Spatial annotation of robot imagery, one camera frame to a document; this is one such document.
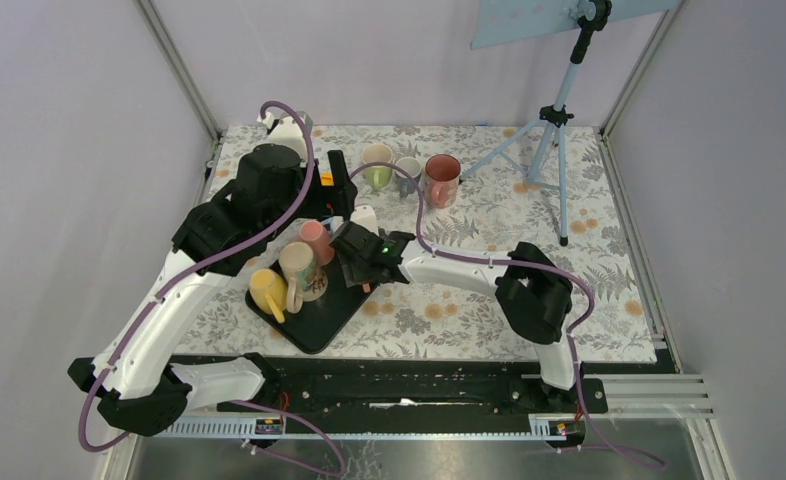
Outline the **plain pink mug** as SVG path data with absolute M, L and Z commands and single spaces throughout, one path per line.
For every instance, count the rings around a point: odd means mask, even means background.
M 335 251 L 330 246 L 331 234 L 320 221 L 305 221 L 299 229 L 298 240 L 311 248 L 320 266 L 324 267 L 334 259 Z

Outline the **light green mug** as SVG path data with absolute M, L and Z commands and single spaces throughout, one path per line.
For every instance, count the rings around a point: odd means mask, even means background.
M 362 171 L 362 177 L 374 191 L 379 191 L 389 184 L 394 159 L 393 150 L 382 143 L 368 145 L 361 152 L 361 163 L 367 165 Z

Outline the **grey mug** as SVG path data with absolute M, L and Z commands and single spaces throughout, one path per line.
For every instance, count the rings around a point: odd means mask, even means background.
M 414 194 L 420 184 L 422 164 L 413 157 L 403 157 L 395 163 L 395 185 L 401 199 Z

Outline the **cream floral mug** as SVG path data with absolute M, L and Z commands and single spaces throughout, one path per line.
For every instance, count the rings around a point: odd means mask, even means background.
M 318 264 L 312 248 L 296 241 L 285 246 L 278 264 L 287 284 L 286 310 L 298 313 L 305 303 L 320 299 L 327 290 L 328 278 Z

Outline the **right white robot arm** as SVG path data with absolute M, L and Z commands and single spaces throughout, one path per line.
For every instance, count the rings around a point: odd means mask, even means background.
M 581 400 L 565 326 L 573 286 L 536 246 L 520 242 L 505 256 L 442 251 L 411 233 L 381 236 L 351 221 L 330 246 L 351 284 L 440 284 L 496 300 L 512 331 L 534 344 L 546 405 L 566 412 Z

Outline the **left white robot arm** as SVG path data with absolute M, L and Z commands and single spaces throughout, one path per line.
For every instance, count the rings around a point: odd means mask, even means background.
M 348 218 L 357 188 L 340 150 L 327 153 L 333 182 L 317 161 L 264 143 L 243 155 L 236 176 L 194 207 L 172 238 L 158 279 L 117 338 L 93 358 L 75 359 L 68 374 L 96 410 L 124 432 L 153 436 L 185 412 L 244 400 L 265 411 L 279 385 L 252 356 L 179 364 L 172 356 L 207 304 L 296 219 Z

